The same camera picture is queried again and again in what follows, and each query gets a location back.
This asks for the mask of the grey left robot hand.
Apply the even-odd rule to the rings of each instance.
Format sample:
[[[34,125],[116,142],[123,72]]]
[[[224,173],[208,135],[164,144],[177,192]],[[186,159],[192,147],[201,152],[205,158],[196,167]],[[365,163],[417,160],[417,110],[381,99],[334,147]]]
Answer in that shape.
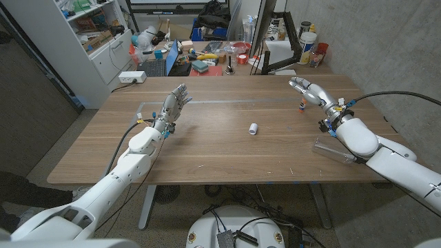
[[[154,121],[153,128],[159,132],[174,133],[176,125],[174,122],[181,115],[183,106],[192,100],[192,97],[187,98],[187,95],[187,86],[184,83],[174,89],[164,100],[161,111]]]

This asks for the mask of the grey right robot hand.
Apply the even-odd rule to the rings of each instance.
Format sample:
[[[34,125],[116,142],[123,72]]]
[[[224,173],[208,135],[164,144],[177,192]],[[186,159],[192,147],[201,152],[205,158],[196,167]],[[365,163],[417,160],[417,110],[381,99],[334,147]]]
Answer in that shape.
[[[328,117],[335,118],[337,116],[338,111],[335,110],[337,100],[322,87],[297,76],[292,77],[289,84],[301,93],[308,103],[321,107]]]

